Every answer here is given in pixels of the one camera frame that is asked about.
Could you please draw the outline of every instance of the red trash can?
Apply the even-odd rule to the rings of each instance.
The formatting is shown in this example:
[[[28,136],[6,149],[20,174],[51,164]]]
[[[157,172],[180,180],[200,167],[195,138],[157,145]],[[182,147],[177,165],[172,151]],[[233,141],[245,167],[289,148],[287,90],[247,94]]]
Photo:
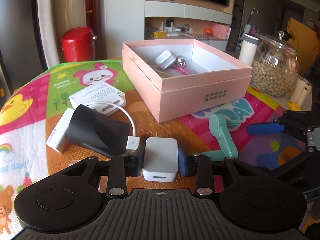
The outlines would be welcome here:
[[[94,41],[97,36],[89,27],[78,27],[67,31],[61,39],[66,62],[95,60]]]

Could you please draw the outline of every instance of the orange pumpkin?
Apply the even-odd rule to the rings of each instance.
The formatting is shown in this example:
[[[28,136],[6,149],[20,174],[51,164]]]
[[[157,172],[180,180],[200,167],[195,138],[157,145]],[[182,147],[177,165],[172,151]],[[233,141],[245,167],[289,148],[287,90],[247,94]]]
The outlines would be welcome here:
[[[212,29],[210,29],[210,28],[205,28],[205,29],[204,29],[204,34],[205,34],[205,35],[212,35],[212,34],[213,34],[213,31],[212,31]]]

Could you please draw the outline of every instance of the glass jar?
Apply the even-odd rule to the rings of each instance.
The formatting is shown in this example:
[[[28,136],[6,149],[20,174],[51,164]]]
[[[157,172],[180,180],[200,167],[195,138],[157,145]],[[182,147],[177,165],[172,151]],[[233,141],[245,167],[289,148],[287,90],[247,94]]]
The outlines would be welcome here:
[[[251,85],[270,96],[281,97],[295,85],[298,76],[297,51],[282,38],[261,35],[252,64]]]

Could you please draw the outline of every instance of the cartoon rabbit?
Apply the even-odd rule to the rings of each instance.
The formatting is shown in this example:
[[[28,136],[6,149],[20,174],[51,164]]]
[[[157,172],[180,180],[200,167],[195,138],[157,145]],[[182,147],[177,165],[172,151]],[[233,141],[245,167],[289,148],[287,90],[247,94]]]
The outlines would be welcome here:
[[[83,86],[90,86],[96,81],[104,81],[112,85],[116,81],[114,78],[117,76],[117,72],[102,62],[94,63],[93,70],[79,70],[73,74],[73,77],[80,76],[80,84]]]

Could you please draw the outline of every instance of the yellow duck toy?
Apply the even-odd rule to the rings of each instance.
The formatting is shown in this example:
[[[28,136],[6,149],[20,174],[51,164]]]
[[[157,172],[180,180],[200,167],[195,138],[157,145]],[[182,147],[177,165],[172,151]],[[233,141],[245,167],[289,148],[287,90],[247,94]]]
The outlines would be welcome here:
[[[32,102],[33,98],[23,101],[22,94],[10,98],[0,111],[0,126],[22,116],[31,107]]]

